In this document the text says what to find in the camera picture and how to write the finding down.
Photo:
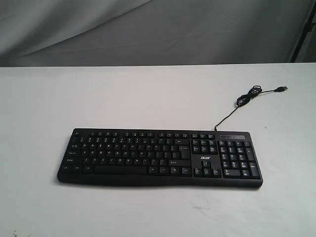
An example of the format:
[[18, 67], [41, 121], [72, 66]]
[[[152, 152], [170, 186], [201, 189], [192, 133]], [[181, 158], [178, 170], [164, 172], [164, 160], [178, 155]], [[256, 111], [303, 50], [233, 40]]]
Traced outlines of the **black acer keyboard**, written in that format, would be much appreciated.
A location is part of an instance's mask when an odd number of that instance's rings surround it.
[[234, 131], [76, 128], [57, 178], [124, 187], [263, 184], [250, 134]]

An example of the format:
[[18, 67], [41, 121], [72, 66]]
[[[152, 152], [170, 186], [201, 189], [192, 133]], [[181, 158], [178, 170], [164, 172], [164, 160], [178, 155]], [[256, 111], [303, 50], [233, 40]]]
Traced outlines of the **grey backdrop cloth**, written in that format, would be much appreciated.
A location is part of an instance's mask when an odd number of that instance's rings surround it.
[[289, 62], [312, 0], [3, 0], [3, 67]]

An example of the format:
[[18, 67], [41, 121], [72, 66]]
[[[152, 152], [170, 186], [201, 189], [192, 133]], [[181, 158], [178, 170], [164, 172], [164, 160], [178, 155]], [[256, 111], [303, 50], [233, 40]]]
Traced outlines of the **black tripod stand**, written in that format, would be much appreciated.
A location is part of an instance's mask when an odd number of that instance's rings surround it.
[[315, 17], [315, 14], [316, 14], [316, 1], [313, 2], [313, 7], [309, 13], [309, 16], [307, 18], [307, 20], [305, 21], [304, 23], [304, 26], [303, 26], [303, 29], [301, 31], [301, 34], [300, 34], [300, 37], [299, 37], [299, 40], [295, 46], [295, 49], [291, 55], [291, 58], [290, 58], [290, 63], [295, 63], [296, 62], [296, 59], [300, 53], [300, 50], [303, 46], [303, 43], [307, 37], [307, 34], [310, 33], [312, 30], [313, 30], [313, 27], [315, 26], [315, 22], [313, 22], [313, 19]]

